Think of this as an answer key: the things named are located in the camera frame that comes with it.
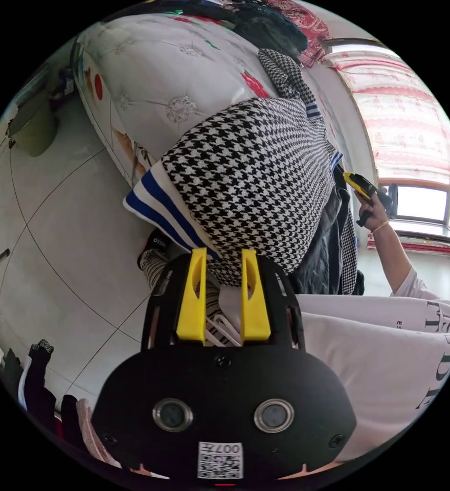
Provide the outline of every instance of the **curtain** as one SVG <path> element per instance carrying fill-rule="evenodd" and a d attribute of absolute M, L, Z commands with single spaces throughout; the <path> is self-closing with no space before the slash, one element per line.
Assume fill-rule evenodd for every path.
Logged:
<path fill-rule="evenodd" d="M 379 178 L 450 183 L 450 120 L 395 54 L 356 49 L 325 55 L 363 120 Z"/>

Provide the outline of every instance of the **camera lens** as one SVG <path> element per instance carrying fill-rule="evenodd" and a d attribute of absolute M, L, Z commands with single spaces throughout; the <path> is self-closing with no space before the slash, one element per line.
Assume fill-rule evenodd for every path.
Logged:
<path fill-rule="evenodd" d="M 282 399 L 268 399 L 256 409 L 254 423 L 265 433 L 279 433 L 291 425 L 294 415 L 290 403 Z"/>
<path fill-rule="evenodd" d="M 181 406 L 175 403 L 168 403 L 160 409 L 160 419 L 166 426 L 178 428 L 184 423 L 186 415 Z"/>
<path fill-rule="evenodd" d="M 193 421 L 189 406 L 178 399 L 163 399 L 152 411 L 153 420 L 165 431 L 184 431 Z"/>

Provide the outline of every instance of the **houndstooth garment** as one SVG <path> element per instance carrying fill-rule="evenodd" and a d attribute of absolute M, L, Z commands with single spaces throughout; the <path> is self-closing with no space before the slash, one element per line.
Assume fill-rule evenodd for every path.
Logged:
<path fill-rule="evenodd" d="M 188 131 L 162 164 L 220 261 L 217 280 L 241 284 L 241 249 L 288 274 L 303 259 L 333 188 L 336 149 L 299 99 L 250 99 Z"/>
<path fill-rule="evenodd" d="M 259 60 L 281 97 L 301 99 L 311 117 L 322 117 L 315 97 L 304 82 L 298 64 L 290 57 L 274 50 L 259 50 Z M 341 233 L 341 293 L 351 295 L 356 285 L 358 249 L 355 241 L 354 221 L 351 209 Z"/>

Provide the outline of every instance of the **screw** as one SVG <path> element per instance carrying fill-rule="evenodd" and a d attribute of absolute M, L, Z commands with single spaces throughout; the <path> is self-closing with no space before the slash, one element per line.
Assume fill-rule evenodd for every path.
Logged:
<path fill-rule="evenodd" d="M 343 443 L 343 441 L 344 441 L 344 435 L 341 435 L 339 433 L 338 435 L 335 435 L 331 438 L 331 440 L 329 442 L 329 446 L 332 449 L 335 449 L 336 447 L 339 447 L 339 445 L 341 445 L 341 443 Z"/>
<path fill-rule="evenodd" d="M 227 368 L 230 367 L 232 361 L 230 358 L 227 358 L 225 355 L 220 355 L 215 358 L 216 366 L 219 368 Z"/>
<path fill-rule="evenodd" d="M 108 433 L 106 433 L 102 439 L 108 444 L 110 445 L 111 447 L 113 447 L 114 445 L 116 445 L 116 443 L 118 443 L 118 441 L 112 436 L 112 435 L 109 435 Z"/>

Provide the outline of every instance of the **red cloth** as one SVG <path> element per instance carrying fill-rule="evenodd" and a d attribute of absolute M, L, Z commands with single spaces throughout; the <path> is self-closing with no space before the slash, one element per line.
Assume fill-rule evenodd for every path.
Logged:
<path fill-rule="evenodd" d="M 322 47 L 323 39 L 331 39 L 326 23 L 315 14 L 302 7 L 293 0 L 266 0 L 285 17 L 288 17 L 305 34 L 308 39 L 308 48 L 299 56 L 300 63 L 308 68 L 322 58 L 326 52 Z"/>
<path fill-rule="evenodd" d="M 63 436 L 63 425 L 61 424 L 61 421 L 57 417 L 55 417 L 55 429 L 56 429 L 56 436 L 61 440 L 65 440 Z"/>

